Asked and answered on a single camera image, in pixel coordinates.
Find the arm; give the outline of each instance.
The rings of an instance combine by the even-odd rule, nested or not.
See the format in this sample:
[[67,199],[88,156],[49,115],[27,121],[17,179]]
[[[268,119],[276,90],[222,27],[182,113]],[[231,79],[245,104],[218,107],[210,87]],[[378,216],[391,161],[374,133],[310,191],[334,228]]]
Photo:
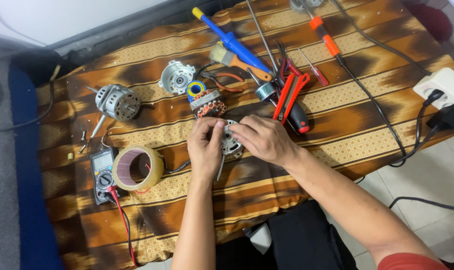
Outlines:
[[377,265],[386,256],[402,252],[439,261],[389,208],[292,142],[278,121],[253,115],[230,129],[254,156],[284,167],[369,251]]
[[[215,269],[212,180],[220,166],[224,126],[222,119],[201,118],[196,121],[187,139],[192,179],[188,185],[172,270]],[[212,138],[209,142],[206,135],[210,131]]]

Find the brown patterned cloth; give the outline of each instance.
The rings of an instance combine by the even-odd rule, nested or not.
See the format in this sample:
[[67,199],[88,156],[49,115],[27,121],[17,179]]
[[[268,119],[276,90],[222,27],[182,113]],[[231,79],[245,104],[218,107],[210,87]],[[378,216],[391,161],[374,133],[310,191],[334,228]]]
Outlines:
[[[397,0],[342,0],[357,25],[373,38],[392,46],[430,71],[454,69],[452,59],[442,52],[419,22]],[[358,179],[400,157],[398,146],[379,113],[362,90],[341,69],[308,25],[308,16],[297,14],[288,0],[254,1],[253,8],[271,48],[282,40],[288,54],[312,79],[298,101],[308,114],[311,131],[291,138],[320,160]],[[376,97],[402,143],[412,149],[415,118],[422,98],[412,87],[423,75],[397,55],[365,40],[330,2],[316,10],[345,56],[347,65]],[[270,59],[246,3],[218,12],[213,17],[225,32],[232,31],[252,52],[270,66]],[[164,155],[168,168],[177,168],[188,159],[186,139],[195,118],[187,97],[172,96],[159,88],[164,67],[171,60],[200,66],[208,63],[209,51],[219,38],[200,20],[183,25],[161,26],[141,37],[136,44],[108,54],[74,70],[55,82],[55,105],[42,121],[39,157],[43,172],[44,196],[50,221],[56,232],[59,252],[67,268],[124,269],[132,267],[126,233],[113,204],[95,205],[88,155],[102,149],[100,138],[113,129],[107,144],[124,148],[144,145]],[[325,74],[330,84],[322,87],[312,76],[297,47]],[[260,103],[254,94],[255,82],[237,68],[214,65],[214,73],[234,72],[245,83],[225,78],[222,84],[242,87],[243,93],[222,92],[228,107],[224,119],[240,121],[243,116],[271,116],[273,106]],[[208,87],[214,87],[206,81]],[[83,130],[90,134],[99,119],[94,94],[85,86],[122,84],[142,98],[135,120],[106,120],[87,151]],[[38,89],[40,111],[49,102],[48,88]],[[429,107],[426,115],[435,112]],[[423,133],[428,128],[423,124]],[[437,134],[428,145],[453,136],[454,131]],[[74,160],[67,154],[74,153]],[[145,194],[130,193],[120,200],[130,219],[135,256],[145,263],[165,260],[174,251],[185,205],[190,167],[171,175]],[[227,160],[221,181],[213,187],[213,210],[217,239],[231,232],[265,221],[280,208],[308,198],[296,181],[277,166],[263,162],[247,150],[241,158]]]

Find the white power strip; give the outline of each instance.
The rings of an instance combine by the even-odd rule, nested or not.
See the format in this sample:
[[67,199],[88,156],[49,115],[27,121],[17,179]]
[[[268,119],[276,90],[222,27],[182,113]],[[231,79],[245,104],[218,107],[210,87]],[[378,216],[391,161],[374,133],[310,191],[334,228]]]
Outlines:
[[424,77],[414,86],[414,91],[425,100],[434,89],[444,92],[444,95],[432,102],[434,107],[440,110],[454,104],[454,71],[450,68],[442,68],[432,75]]

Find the yellow cap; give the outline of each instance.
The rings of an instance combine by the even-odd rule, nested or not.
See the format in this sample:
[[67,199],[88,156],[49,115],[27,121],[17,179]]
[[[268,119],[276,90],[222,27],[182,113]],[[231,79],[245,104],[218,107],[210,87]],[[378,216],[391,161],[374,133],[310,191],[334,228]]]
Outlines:
[[198,7],[195,7],[194,9],[192,9],[192,14],[194,14],[194,16],[200,20],[200,17],[203,15],[203,12]]

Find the hand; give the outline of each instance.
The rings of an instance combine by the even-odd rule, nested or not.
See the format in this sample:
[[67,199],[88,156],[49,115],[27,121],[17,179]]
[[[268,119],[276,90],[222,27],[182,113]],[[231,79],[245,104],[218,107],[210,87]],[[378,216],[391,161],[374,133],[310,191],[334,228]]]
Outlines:
[[230,125],[229,129],[254,156],[282,167],[295,161],[302,149],[277,120],[251,115],[244,117],[240,124]]
[[[187,139],[188,155],[192,164],[192,181],[212,182],[222,159],[222,137],[226,121],[220,118],[202,117],[192,127]],[[210,141],[207,133],[212,131]]]

